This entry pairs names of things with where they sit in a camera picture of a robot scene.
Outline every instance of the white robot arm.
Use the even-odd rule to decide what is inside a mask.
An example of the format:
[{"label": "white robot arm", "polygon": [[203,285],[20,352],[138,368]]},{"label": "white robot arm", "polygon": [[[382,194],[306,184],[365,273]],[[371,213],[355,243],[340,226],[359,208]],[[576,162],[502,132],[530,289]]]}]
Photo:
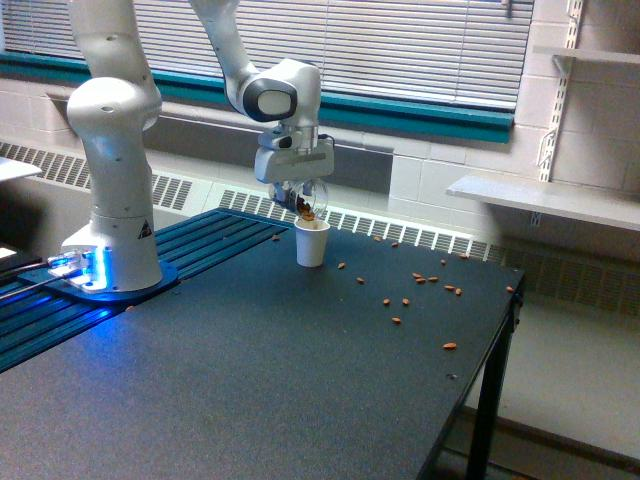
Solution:
[{"label": "white robot arm", "polygon": [[225,77],[226,94],[240,113],[259,122],[279,121],[259,137],[255,174],[274,185],[274,200],[296,211],[294,182],[333,173],[333,139],[318,136],[320,71],[285,59],[259,72],[251,63],[236,25],[240,0],[189,0],[209,36]]},{"label": "white robot arm", "polygon": [[[91,172],[92,209],[90,223],[63,243],[63,251],[83,252],[88,259],[86,274],[72,280],[86,292],[141,290],[162,279],[151,169],[142,143],[162,100],[132,0],[70,0],[69,14],[93,77],[73,92],[67,107]],[[64,274],[64,263],[52,273]]]}]

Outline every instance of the teal window frame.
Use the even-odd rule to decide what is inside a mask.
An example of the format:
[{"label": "teal window frame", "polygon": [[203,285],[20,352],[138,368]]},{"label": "teal window frame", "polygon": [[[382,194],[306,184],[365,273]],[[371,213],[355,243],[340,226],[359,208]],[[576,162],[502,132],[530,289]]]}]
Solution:
[{"label": "teal window frame", "polygon": [[[83,60],[19,52],[0,53],[0,73],[78,85],[90,78],[87,63]],[[227,103],[221,78],[164,70],[153,70],[153,75],[160,93],[166,98]],[[413,134],[508,143],[514,115],[510,112],[323,92],[320,120]]]}]

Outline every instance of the window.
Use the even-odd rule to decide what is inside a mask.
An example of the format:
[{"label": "window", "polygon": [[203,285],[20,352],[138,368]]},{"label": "window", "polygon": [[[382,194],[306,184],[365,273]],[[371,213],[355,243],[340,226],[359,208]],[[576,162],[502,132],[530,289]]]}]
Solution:
[{"label": "window", "polygon": [[[7,49],[81,58],[66,0],[4,0]],[[135,0],[152,68],[221,76],[187,0]],[[244,0],[238,25],[260,68],[321,68],[323,90],[515,109],[533,0]]]}]

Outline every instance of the white shelf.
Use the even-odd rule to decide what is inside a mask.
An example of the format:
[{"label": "white shelf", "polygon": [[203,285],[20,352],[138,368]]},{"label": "white shelf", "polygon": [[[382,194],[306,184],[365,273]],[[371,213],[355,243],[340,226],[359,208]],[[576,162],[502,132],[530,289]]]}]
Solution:
[{"label": "white shelf", "polygon": [[40,172],[42,170],[28,163],[0,157],[0,182],[13,180],[14,178],[30,177],[31,175],[38,175]]},{"label": "white shelf", "polygon": [[494,205],[640,231],[640,197],[498,173],[473,173],[447,194]]},{"label": "white shelf", "polygon": [[622,63],[640,65],[640,55],[632,53],[609,52],[606,50],[582,50],[579,48],[533,47],[533,53],[553,55],[555,57],[575,58],[585,62]]}]

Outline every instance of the white paper cup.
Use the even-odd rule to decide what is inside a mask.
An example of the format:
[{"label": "white paper cup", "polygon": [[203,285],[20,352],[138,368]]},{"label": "white paper cup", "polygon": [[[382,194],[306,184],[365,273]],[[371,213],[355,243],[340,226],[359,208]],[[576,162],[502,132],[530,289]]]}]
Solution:
[{"label": "white paper cup", "polygon": [[327,248],[329,225],[324,220],[296,219],[296,250],[298,265],[303,267],[319,267],[324,262],[324,251]]}]

